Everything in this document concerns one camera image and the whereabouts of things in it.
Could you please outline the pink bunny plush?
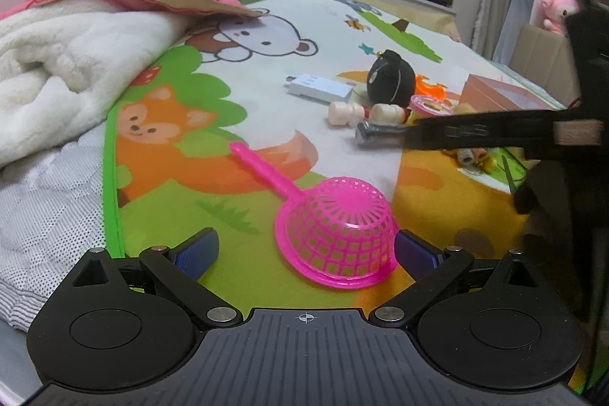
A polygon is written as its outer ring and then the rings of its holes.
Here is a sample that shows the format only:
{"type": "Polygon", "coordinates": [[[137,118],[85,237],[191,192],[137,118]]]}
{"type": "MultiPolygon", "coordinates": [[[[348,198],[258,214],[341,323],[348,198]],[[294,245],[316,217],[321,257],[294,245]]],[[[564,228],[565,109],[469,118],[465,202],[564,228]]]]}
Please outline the pink bunny plush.
{"type": "Polygon", "coordinates": [[[543,28],[556,35],[567,34],[564,20],[579,10],[577,0],[541,0],[543,28]]]}

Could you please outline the pink round candy tin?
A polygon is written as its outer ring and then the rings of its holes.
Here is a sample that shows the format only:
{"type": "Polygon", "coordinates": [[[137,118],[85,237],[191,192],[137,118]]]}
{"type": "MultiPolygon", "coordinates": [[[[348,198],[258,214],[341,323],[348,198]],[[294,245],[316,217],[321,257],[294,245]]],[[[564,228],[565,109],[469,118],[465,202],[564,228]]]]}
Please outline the pink round candy tin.
{"type": "Polygon", "coordinates": [[[425,95],[413,95],[410,100],[410,109],[421,118],[434,118],[435,116],[451,115],[452,106],[425,95]]]}

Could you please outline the small figurine keychain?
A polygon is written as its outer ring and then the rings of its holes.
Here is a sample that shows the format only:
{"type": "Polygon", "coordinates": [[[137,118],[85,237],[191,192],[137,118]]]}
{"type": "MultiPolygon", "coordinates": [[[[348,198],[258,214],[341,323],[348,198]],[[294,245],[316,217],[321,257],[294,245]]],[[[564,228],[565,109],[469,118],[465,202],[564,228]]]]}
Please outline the small figurine keychain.
{"type": "Polygon", "coordinates": [[[460,148],[443,150],[443,153],[453,159],[459,167],[474,175],[490,174],[496,167],[496,160],[487,148],[460,148]]]}

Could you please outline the white yogurt bottle red cap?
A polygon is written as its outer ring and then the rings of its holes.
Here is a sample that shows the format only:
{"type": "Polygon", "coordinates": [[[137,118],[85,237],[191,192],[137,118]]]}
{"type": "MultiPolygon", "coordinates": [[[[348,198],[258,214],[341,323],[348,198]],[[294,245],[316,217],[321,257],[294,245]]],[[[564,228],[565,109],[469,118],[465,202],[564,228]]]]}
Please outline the white yogurt bottle red cap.
{"type": "Polygon", "coordinates": [[[355,102],[332,102],[328,106],[327,119],[334,127],[356,127],[370,116],[370,108],[355,102]]]}

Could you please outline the black plush toy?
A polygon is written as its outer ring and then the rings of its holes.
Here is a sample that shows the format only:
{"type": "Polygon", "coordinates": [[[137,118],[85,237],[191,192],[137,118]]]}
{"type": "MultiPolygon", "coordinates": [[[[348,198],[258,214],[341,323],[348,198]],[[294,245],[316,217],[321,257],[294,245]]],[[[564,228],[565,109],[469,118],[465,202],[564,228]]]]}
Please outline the black plush toy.
{"type": "Polygon", "coordinates": [[[373,104],[407,107],[416,89],[416,74],[398,53],[386,49],[367,73],[367,98],[373,104]]]}

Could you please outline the orange plastic toy piece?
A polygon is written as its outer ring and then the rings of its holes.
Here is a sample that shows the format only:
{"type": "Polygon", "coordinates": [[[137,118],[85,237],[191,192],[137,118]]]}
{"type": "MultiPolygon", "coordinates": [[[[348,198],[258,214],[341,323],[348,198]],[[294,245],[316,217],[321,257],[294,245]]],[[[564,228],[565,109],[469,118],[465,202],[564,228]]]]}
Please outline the orange plastic toy piece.
{"type": "Polygon", "coordinates": [[[444,101],[446,99],[446,86],[442,83],[431,83],[424,75],[415,76],[415,94],[444,101]]]}

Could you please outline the white fluffy blanket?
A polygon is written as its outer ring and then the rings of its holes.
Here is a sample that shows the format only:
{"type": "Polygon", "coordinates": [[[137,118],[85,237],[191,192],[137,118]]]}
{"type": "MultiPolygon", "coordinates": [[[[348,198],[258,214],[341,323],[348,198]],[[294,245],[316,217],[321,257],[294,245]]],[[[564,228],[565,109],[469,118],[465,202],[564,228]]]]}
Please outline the white fluffy blanket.
{"type": "Polygon", "coordinates": [[[1,163],[58,146],[105,120],[187,16],[61,0],[1,22],[1,163]]]}

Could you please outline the white usb hub box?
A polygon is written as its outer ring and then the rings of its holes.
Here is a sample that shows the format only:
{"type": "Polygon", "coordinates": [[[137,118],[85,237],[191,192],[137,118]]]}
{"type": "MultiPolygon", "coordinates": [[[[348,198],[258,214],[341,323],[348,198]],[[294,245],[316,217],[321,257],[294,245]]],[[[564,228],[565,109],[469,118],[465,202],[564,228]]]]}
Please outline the white usb hub box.
{"type": "Polygon", "coordinates": [[[293,96],[332,103],[348,102],[353,88],[336,80],[303,74],[287,77],[287,91],[293,96]]]}

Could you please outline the colourful cartoon play mat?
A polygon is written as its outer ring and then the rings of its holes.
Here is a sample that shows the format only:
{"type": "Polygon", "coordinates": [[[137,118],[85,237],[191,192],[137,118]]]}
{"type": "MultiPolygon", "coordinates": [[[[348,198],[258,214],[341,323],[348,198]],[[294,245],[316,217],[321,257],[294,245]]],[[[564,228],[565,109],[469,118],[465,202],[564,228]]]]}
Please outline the colourful cartoon play mat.
{"type": "Polygon", "coordinates": [[[103,214],[112,256],[174,246],[215,229],[220,253],[202,283],[242,311],[254,307],[371,310],[410,283],[402,269],[360,291],[308,281],[274,241],[281,201],[229,150],[247,143],[302,188],[335,176],[374,185],[397,222],[438,247],[503,256],[532,227],[505,182],[521,178],[516,154],[496,153],[474,175],[442,151],[358,147],[327,122],[324,104],[290,95],[287,77],[312,74],[365,92],[367,71],[391,49],[456,102],[471,74],[518,84],[470,47],[409,16],[350,0],[263,0],[258,22],[205,21],[156,60],[110,113],[104,143],[103,214]]]}

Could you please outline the pink cardboard box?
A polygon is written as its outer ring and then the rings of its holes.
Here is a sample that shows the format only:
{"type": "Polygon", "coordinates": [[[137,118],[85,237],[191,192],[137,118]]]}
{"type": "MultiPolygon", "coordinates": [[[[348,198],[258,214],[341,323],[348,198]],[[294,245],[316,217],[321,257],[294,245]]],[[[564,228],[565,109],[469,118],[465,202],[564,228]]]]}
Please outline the pink cardboard box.
{"type": "Polygon", "coordinates": [[[477,112],[554,110],[554,106],[522,86],[475,74],[467,78],[459,103],[469,104],[477,112]]]}

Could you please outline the pink plastic strainer scoop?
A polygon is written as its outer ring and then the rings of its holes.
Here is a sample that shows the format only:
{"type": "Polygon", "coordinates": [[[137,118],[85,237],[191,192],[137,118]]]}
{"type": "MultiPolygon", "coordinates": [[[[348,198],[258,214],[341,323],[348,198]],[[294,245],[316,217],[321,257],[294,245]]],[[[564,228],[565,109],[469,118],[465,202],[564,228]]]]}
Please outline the pink plastic strainer scoop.
{"type": "Polygon", "coordinates": [[[340,176],[300,189],[244,143],[231,143],[229,149],[282,198],[274,237],[281,255],[301,276],[352,291],[391,275],[397,265],[394,238],[399,227],[389,202],[374,185],[340,176]]]}

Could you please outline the white quilted mattress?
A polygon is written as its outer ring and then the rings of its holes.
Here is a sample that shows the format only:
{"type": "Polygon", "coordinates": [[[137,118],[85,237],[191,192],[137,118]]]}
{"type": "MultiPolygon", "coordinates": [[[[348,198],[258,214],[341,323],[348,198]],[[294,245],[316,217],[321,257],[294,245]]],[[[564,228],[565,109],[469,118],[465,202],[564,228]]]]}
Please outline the white quilted mattress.
{"type": "Polygon", "coordinates": [[[101,124],[1,169],[1,319],[26,332],[81,256],[105,245],[101,124]]]}

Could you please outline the dark bar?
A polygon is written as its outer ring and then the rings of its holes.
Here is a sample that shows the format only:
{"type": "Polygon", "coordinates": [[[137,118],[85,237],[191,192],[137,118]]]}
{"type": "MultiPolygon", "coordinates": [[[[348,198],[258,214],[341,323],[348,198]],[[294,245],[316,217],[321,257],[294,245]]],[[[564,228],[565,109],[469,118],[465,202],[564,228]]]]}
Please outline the dark bar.
{"type": "Polygon", "coordinates": [[[355,141],[361,146],[402,146],[406,126],[380,125],[362,121],[355,127],[355,141]]]}

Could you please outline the beige padded headboard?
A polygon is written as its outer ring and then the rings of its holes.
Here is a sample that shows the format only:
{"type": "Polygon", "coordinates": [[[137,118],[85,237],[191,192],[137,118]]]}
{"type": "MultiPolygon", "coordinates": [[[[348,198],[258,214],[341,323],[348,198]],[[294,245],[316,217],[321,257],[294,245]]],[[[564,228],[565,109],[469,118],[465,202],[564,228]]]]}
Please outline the beige padded headboard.
{"type": "Polygon", "coordinates": [[[569,106],[580,96],[571,45],[566,37],[522,25],[508,67],[541,86],[561,104],[569,106]]]}

